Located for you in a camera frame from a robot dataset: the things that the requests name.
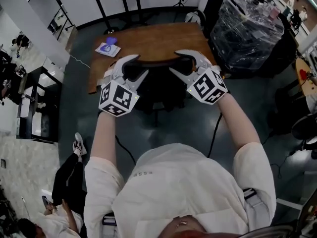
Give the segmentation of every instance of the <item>concrete floor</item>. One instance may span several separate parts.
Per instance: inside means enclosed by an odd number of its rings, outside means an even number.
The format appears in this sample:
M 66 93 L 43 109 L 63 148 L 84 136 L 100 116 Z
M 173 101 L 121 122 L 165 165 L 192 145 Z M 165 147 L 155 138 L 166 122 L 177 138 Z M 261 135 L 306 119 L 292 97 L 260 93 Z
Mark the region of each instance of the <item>concrete floor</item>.
M 173 22 L 174 13 L 165 12 L 153 17 L 150 24 Z M 180 14 L 176 21 L 183 21 Z M 112 26 L 121 28 L 122 21 L 111 20 Z M 106 26 L 104 23 L 95 24 L 78 31 L 71 54 L 86 64 L 90 64 L 94 39 L 102 35 Z M 95 126 L 97 122 L 99 94 L 88 95 L 87 86 L 89 69 L 71 58 L 65 69 L 64 84 L 60 105 L 60 135 L 59 160 L 63 163 L 71 153 L 75 132 L 80 132 L 85 139 L 88 152 L 91 150 Z M 267 113 L 274 109 L 274 94 L 280 87 L 286 86 L 296 79 L 296 74 L 290 66 L 274 79 L 227 79 L 225 84 L 230 89 L 242 109 L 254 124 L 262 141 L 270 129 L 266 124 Z M 159 113 L 159 126 L 154 127 L 154 115 L 146 115 L 134 110 L 131 114 L 116 120 L 116 135 L 126 146 L 135 159 L 138 159 L 149 149 L 173 142 L 188 144 L 205 155 L 209 151 L 211 139 L 219 116 L 217 106 L 208 106 L 195 99 L 186 99 L 185 108 L 174 109 L 170 113 Z M 299 144 L 291 134 L 274 136 L 264 145 L 271 163 L 281 164 L 293 149 Z M 233 157 L 236 149 L 230 138 L 224 120 L 220 122 L 211 158 L 218 161 L 229 172 L 232 172 Z M 133 169 L 129 155 L 117 145 L 118 169 L 127 179 Z M 316 161 L 310 158 L 310 152 L 297 152 L 288 158 L 282 168 L 282 179 L 277 177 L 277 168 L 272 166 L 277 195 L 284 199 L 298 201 L 302 197 L 304 186 L 304 170 L 316 169 Z M 308 190 L 315 189 L 308 185 Z M 275 222 L 287 217 L 287 208 L 278 205 Z

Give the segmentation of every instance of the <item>wooden table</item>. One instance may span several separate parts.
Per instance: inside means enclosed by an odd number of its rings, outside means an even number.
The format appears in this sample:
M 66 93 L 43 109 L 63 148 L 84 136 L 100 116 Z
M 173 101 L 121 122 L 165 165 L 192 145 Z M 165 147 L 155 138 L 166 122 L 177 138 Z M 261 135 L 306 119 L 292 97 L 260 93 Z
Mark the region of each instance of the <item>wooden table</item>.
M 305 63 L 304 60 L 300 58 L 296 59 L 295 65 L 296 65 L 296 74 L 297 74 L 298 82 L 301 85 L 303 95 L 308 96 L 308 95 L 317 93 L 317 86 L 315 86 L 313 82 L 309 79 L 307 79 L 306 82 L 304 83 L 304 80 L 302 80 L 300 76 L 301 69 L 303 69 L 306 72 L 310 72 L 311 68 L 307 65 L 307 63 Z
M 101 42 L 106 42 L 108 36 L 116 37 L 116 45 L 121 47 L 114 58 L 95 51 Z M 140 62 L 170 62 L 179 58 L 174 51 L 182 49 L 200 51 L 212 64 L 216 65 L 207 39 L 197 23 L 143 26 L 100 36 L 96 38 L 93 48 L 88 92 L 96 93 L 97 81 L 102 79 L 109 66 L 121 57 L 139 54 L 138 61 Z

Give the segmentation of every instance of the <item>plastic wrap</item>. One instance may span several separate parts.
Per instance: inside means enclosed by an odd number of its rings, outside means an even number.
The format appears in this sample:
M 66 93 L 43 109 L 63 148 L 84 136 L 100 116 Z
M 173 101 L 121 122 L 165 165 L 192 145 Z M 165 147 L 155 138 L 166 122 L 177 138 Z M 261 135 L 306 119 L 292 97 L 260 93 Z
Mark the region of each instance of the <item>plastic wrap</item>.
M 259 69 L 281 39 L 283 24 L 266 16 L 268 6 L 253 0 L 223 0 L 211 40 L 231 71 Z

